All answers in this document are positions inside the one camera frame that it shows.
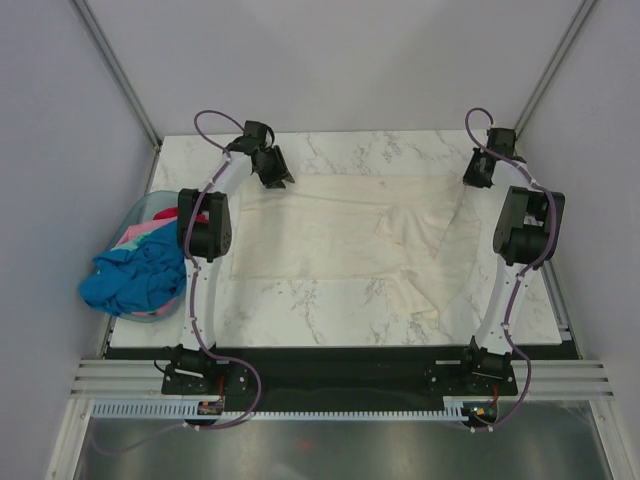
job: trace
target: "white marble surface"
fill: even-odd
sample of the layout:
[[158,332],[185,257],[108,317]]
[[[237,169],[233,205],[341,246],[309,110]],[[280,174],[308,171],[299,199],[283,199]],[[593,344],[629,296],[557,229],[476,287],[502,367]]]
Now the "white marble surface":
[[[214,136],[227,144],[234,136]],[[472,144],[463,131],[279,134],[295,176],[306,174],[462,176]],[[152,190],[201,188],[221,162],[198,136],[165,138]],[[275,281],[229,279],[225,257],[217,285],[215,322],[220,346],[369,346],[467,344],[480,324],[496,274],[492,237],[506,189],[468,189],[482,222],[477,262],[467,284],[439,322],[387,311],[382,280]],[[238,198],[230,202],[237,215]],[[112,347],[178,343],[184,313],[153,324],[118,319]],[[560,343],[540,273],[532,279],[514,334],[522,344]]]

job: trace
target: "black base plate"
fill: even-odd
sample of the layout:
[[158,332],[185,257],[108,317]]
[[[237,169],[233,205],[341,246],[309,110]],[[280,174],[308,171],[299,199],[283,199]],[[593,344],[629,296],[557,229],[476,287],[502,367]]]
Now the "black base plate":
[[497,380],[491,377],[466,374],[460,363],[438,363],[429,362],[426,368],[426,375],[429,390],[434,396],[479,396],[493,397],[494,385],[498,387],[501,397],[516,396],[518,387],[516,386],[513,369],[505,380]]
[[[407,411],[440,410],[442,397],[455,392],[469,395],[463,382],[446,389],[446,379],[456,376],[455,365],[439,361],[458,361],[467,346],[440,347],[264,347],[218,348],[216,353],[251,363],[263,383],[261,411]],[[532,360],[576,360],[573,341],[561,345],[520,347]],[[167,349],[109,348],[105,355],[114,360],[168,360]],[[435,382],[429,385],[437,368]],[[227,409],[241,411],[251,405],[256,393],[253,375],[239,365],[220,366],[225,377]],[[212,384],[217,393],[217,384]],[[499,385],[500,395],[516,395],[516,387]],[[491,397],[492,388],[478,393]]]

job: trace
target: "gray wall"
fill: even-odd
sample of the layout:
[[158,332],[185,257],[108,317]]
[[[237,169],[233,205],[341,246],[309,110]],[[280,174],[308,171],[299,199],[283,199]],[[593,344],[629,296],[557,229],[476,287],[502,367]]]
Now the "gray wall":
[[600,2],[521,141],[564,192],[557,264],[640,447],[640,2]]
[[5,2],[0,59],[0,476],[36,479],[102,319],[77,285],[153,157],[66,0]]
[[171,135],[201,108],[293,132],[460,129],[476,104],[514,123],[580,0],[90,3]]

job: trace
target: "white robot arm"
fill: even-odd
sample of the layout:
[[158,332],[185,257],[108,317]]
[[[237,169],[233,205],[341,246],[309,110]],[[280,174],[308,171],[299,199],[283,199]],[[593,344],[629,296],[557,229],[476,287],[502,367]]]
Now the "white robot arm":
[[[223,164],[212,182],[212,193],[183,189],[178,196],[178,242],[200,261],[185,259],[187,286],[185,321],[180,338],[182,346],[199,350],[200,343],[193,331],[193,319],[198,319],[199,336],[207,348],[216,344],[213,311],[216,283],[224,256],[231,246],[231,220],[228,198],[253,173],[258,174],[266,188],[285,188],[284,181],[294,179],[277,145],[273,144],[271,128],[260,122],[247,121],[244,134],[229,144],[223,153]],[[203,196],[197,212],[198,198]],[[191,231],[191,217],[208,214],[207,222],[195,222]]]
[[[564,195],[548,192],[553,198],[551,206],[547,193],[533,188],[537,183],[529,174],[526,163],[514,156],[515,139],[513,130],[489,130],[487,148],[508,157],[509,163],[476,148],[463,178],[464,183],[472,187],[509,187],[493,238],[498,261],[496,281],[486,315],[469,346],[471,373],[499,380],[508,375],[513,350],[504,332],[506,322],[512,335],[533,270],[542,263],[527,269],[524,276],[521,272],[544,255],[551,229],[555,228],[553,245],[544,261],[553,256],[564,210]],[[552,210],[554,221],[551,221]],[[514,295],[518,282],[519,288]]]

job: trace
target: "blue basket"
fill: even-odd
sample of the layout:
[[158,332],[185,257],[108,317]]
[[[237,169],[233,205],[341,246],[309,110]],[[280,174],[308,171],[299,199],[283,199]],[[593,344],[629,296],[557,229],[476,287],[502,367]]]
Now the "blue basket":
[[[124,235],[131,225],[137,225],[139,223],[149,222],[153,220],[153,217],[162,210],[167,208],[178,206],[178,193],[169,191],[160,191],[148,193],[142,197],[129,211],[124,221],[120,224],[118,231],[109,242],[107,250],[111,250],[116,246],[118,241]],[[167,318],[173,315],[179,308],[184,308],[185,291],[182,292],[180,297],[174,302],[169,310],[162,315],[151,315],[148,317],[140,317],[137,315],[125,314],[120,315],[120,318],[126,318],[134,322],[140,323],[153,323],[163,318]]]

